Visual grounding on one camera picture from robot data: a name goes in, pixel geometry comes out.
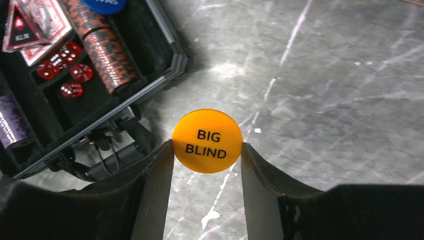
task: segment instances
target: deck of cards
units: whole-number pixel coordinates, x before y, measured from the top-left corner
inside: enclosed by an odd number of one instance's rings
[[[11,0],[7,11],[2,51],[12,53],[24,48],[49,45],[44,32],[26,11],[21,0]]]
[[[64,38],[72,31],[72,26],[57,0],[21,1],[25,11],[31,14],[34,22],[50,43],[44,46],[27,47],[20,51],[26,64],[32,66],[62,43]]]

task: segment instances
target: big blind button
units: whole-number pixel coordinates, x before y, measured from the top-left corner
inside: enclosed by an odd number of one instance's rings
[[[187,168],[203,174],[224,171],[242,152],[242,131],[227,114],[199,109],[185,115],[175,126],[172,144],[176,158]]]

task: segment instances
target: dice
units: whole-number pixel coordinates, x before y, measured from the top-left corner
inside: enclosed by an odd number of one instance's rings
[[[78,63],[70,68],[70,75],[73,79],[84,83],[93,77],[93,70],[85,63]]]
[[[73,42],[73,41],[68,41],[62,47],[62,50],[68,50],[72,54],[76,55],[76,57],[78,57],[79,55],[81,55],[81,53],[83,52],[83,48],[80,45],[78,45],[75,42]]]
[[[50,61],[46,61],[45,63],[38,66],[36,73],[44,80],[52,80],[58,74],[59,70],[52,65]]]
[[[65,98],[71,99],[78,98],[83,95],[84,90],[83,86],[81,86],[79,82],[73,81],[62,84],[62,86],[60,87],[60,92]]]
[[[82,52],[83,49],[78,44],[73,41],[69,41],[60,49],[59,52],[51,56],[50,60],[41,64],[36,72],[42,79],[52,80],[61,71],[74,63]]]

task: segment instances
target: marble floor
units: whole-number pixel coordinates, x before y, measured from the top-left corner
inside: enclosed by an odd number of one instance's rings
[[[265,159],[321,190],[424,184],[424,7],[400,0],[164,0],[193,71],[146,118],[168,139],[190,111],[232,116]],[[79,158],[93,156],[80,152]],[[45,171],[55,191],[87,183]],[[247,240],[240,162],[175,161],[167,240]]]

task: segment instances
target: blue chip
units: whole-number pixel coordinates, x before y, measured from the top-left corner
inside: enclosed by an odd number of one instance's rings
[[[82,2],[93,12],[113,15],[124,9],[127,0],[82,0]]]

